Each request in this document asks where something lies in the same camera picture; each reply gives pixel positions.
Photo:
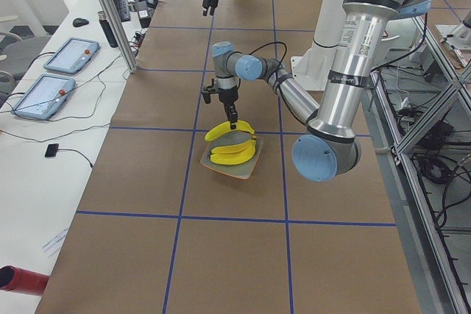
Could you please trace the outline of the yellow banana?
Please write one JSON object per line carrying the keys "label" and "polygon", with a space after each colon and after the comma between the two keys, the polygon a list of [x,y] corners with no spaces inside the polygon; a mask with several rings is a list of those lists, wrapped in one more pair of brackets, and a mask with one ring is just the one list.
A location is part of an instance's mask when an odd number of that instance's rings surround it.
{"label": "yellow banana", "polygon": [[242,154],[242,155],[240,154],[229,154],[229,155],[210,154],[210,161],[218,165],[240,165],[250,160],[253,156],[249,156],[248,154]]}
{"label": "yellow banana", "polygon": [[256,139],[250,138],[249,140],[246,140],[243,143],[214,147],[213,149],[211,149],[211,154],[212,155],[248,154],[249,156],[253,156],[255,154],[255,147],[256,147]]}
{"label": "yellow banana", "polygon": [[238,120],[235,123],[235,126],[232,126],[229,121],[225,121],[224,123],[221,123],[209,130],[205,135],[205,141],[212,142],[222,137],[223,135],[226,135],[229,132],[235,131],[246,132],[250,133],[251,135],[255,134],[255,130],[246,121]]}

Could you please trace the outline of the grey square plate orange rim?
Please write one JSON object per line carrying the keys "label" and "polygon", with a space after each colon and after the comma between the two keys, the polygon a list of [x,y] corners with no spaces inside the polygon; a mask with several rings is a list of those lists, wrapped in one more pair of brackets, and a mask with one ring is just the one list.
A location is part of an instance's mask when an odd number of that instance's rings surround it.
{"label": "grey square plate orange rim", "polygon": [[238,135],[238,137],[234,138],[224,136],[222,138],[219,138],[218,140],[210,142],[202,155],[200,163],[206,168],[209,168],[210,170],[218,172],[220,174],[224,174],[225,176],[230,176],[236,179],[249,179],[261,155],[261,151],[263,148],[263,140],[261,138],[254,138],[256,139],[256,153],[250,160],[245,163],[242,163],[240,165],[218,165],[210,161],[210,151],[214,147],[243,143],[244,141],[249,139],[250,138],[243,138],[241,135]]}

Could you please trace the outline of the black keyboard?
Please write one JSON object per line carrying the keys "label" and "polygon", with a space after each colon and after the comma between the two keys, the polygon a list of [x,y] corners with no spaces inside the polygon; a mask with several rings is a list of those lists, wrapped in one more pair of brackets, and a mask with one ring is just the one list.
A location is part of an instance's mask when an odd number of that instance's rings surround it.
{"label": "black keyboard", "polygon": [[113,0],[121,22],[131,21],[130,10],[127,0]]}

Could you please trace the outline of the black water bottle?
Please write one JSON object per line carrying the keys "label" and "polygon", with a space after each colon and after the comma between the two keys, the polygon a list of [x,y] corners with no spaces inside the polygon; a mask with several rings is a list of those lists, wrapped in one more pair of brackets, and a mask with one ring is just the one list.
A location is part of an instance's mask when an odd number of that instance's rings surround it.
{"label": "black water bottle", "polygon": [[100,10],[97,12],[98,19],[99,19],[99,24],[102,28],[102,31],[105,34],[105,37],[107,39],[108,44],[110,45],[111,48],[117,48],[118,43],[116,41],[116,38],[113,34],[113,30],[111,29],[111,26],[107,20],[106,14],[104,11]]}

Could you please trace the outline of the black computer mouse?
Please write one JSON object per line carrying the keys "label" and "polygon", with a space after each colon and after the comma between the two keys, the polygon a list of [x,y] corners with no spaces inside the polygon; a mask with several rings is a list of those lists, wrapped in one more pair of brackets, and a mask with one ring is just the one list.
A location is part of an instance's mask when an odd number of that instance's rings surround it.
{"label": "black computer mouse", "polygon": [[85,19],[85,18],[75,18],[73,21],[72,21],[72,26],[75,27],[75,28],[79,28],[79,27],[82,27],[82,26],[86,26],[89,24],[89,20]]}

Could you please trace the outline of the blue teach pendant far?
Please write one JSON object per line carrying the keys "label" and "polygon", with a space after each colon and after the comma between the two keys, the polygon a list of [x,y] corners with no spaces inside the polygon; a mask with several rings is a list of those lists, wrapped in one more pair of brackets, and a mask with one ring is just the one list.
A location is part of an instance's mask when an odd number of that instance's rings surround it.
{"label": "blue teach pendant far", "polygon": [[98,50],[100,45],[94,40],[69,38],[43,64],[43,68],[58,73],[76,74],[92,60]]}

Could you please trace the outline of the blue teach pendant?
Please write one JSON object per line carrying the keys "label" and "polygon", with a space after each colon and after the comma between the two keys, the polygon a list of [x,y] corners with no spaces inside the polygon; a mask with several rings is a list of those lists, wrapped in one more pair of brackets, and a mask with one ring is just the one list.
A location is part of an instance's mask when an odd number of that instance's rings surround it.
{"label": "blue teach pendant", "polygon": [[69,38],[43,64],[43,68],[58,73],[76,74],[92,60],[98,50],[100,45],[94,40]]}
{"label": "blue teach pendant", "polygon": [[13,106],[12,114],[20,118],[46,120],[62,107],[75,86],[73,78],[41,74]]}

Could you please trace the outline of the small black puck device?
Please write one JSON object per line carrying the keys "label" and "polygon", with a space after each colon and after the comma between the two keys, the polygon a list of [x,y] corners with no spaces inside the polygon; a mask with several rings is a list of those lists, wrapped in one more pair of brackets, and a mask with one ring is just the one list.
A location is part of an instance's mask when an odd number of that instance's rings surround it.
{"label": "small black puck device", "polygon": [[58,153],[58,150],[59,150],[59,144],[58,143],[51,143],[47,146],[44,157],[45,158],[55,157],[56,154]]}

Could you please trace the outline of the blue teach pendant near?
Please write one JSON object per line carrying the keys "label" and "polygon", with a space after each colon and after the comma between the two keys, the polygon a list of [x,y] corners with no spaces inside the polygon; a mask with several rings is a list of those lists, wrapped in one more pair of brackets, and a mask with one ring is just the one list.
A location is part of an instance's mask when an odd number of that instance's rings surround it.
{"label": "blue teach pendant near", "polygon": [[73,78],[41,74],[13,106],[12,114],[20,118],[46,120],[62,107],[75,86]]}

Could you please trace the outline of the red cylinder tube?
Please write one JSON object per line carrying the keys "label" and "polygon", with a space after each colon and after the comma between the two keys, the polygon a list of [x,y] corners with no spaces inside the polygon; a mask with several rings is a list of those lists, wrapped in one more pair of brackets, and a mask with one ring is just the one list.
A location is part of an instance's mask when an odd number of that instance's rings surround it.
{"label": "red cylinder tube", "polygon": [[1,290],[42,296],[49,281],[49,275],[28,271],[11,265],[1,268]]}

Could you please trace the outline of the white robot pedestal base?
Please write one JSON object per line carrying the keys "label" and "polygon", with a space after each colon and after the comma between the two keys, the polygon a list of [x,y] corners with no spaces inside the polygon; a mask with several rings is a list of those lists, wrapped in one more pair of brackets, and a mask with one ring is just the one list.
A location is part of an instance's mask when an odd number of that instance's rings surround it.
{"label": "white robot pedestal base", "polygon": [[293,77],[309,91],[323,91],[346,18],[344,0],[322,0],[311,47],[291,58]]}

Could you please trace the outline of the aluminium frame post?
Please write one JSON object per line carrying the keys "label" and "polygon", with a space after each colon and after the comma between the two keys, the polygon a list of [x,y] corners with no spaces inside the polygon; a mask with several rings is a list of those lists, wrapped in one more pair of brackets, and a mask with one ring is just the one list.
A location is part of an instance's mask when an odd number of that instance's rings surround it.
{"label": "aluminium frame post", "polygon": [[128,70],[131,74],[133,74],[138,69],[138,64],[134,54],[132,53],[132,49],[124,31],[124,27],[121,25],[121,20],[118,16],[114,2],[113,0],[99,0],[99,3],[107,17],[107,21],[110,24],[114,37],[117,41],[118,48],[120,49],[125,63],[127,64]]}

